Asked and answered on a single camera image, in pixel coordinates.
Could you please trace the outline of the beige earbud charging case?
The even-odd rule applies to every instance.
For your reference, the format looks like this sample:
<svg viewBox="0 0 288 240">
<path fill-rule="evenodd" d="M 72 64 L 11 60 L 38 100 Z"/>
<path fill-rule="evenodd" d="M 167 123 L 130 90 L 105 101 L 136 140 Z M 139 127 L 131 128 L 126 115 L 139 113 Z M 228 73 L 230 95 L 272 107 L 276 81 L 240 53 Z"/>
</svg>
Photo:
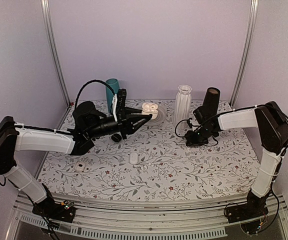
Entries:
<svg viewBox="0 0 288 240">
<path fill-rule="evenodd" d="M 155 120 L 159 114 L 159 106 L 156 103 L 144 102 L 142 104 L 142 115 L 152 115 L 151 120 Z"/>
</svg>

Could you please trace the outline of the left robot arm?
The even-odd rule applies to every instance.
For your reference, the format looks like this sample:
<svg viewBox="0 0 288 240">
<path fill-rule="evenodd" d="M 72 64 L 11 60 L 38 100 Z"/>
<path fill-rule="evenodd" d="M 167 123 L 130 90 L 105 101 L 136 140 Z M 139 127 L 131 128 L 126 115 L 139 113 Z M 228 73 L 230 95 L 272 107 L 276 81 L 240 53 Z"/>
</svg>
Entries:
<svg viewBox="0 0 288 240">
<path fill-rule="evenodd" d="M 58 205 L 47 187 L 16 162 L 16 151 L 82 156 L 94 147 L 96 138 L 120 133 L 126 139 L 153 117 L 141 110 L 125 107 L 124 104 L 114 104 L 113 115 L 107 116 L 97 110 L 91 101 L 79 104 L 72 116 L 74 128 L 66 132 L 17 124 L 11 116 L 6 116 L 0 122 L 0 175 L 29 196 L 47 217 L 54 217 L 58 213 Z"/>
</svg>

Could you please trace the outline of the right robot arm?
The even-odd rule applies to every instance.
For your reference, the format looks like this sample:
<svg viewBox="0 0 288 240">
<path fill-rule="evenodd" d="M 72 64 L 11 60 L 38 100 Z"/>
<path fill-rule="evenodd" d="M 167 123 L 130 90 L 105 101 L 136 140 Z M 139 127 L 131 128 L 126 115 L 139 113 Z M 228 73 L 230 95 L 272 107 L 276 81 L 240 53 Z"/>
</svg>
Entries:
<svg viewBox="0 0 288 240">
<path fill-rule="evenodd" d="M 185 133 L 186 145 L 205 145 L 209 138 L 216 138 L 222 131 L 251 129 L 257 132 L 258 146 L 261 147 L 260 165 L 247 194 L 247 203 L 242 208 L 246 218 L 253 218 L 262 210 L 280 173 L 288 149 L 288 116 L 275 101 L 226 112 L 218 112 L 218 106 L 218 103 L 203 103 L 194 110 L 198 125 Z"/>
</svg>

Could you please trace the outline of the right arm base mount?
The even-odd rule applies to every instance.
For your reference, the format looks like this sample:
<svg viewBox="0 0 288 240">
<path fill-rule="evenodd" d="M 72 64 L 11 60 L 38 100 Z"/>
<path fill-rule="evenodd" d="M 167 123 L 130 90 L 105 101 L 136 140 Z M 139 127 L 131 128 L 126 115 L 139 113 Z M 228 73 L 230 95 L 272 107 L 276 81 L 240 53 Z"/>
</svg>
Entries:
<svg viewBox="0 0 288 240">
<path fill-rule="evenodd" d="M 246 203 L 229 203 L 223 210 L 224 216 L 229 223 L 242 222 L 257 218 L 257 220 L 242 223 L 241 229 L 244 233 L 249 235 L 258 234 L 264 225 L 269 213 L 266 206 L 266 200 L 269 197 L 268 192 L 263 197 L 257 197 L 250 190 L 246 197 Z"/>
</svg>

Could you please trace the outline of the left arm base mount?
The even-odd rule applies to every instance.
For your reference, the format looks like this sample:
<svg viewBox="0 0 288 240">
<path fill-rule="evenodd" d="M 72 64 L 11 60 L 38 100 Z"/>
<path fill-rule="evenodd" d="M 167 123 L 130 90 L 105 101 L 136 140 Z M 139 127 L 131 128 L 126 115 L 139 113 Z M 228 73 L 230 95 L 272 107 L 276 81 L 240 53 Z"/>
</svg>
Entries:
<svg viewBox="0 0 288 240">
<path fill-rule="evenodd" d="M 34 203 L 32 213 L 46 219 L 72 223 L 76 214 L 74 204 L 70 200 L 56 203 L 52 196 L 47 196 L 40 203 Z"/>
</svg>

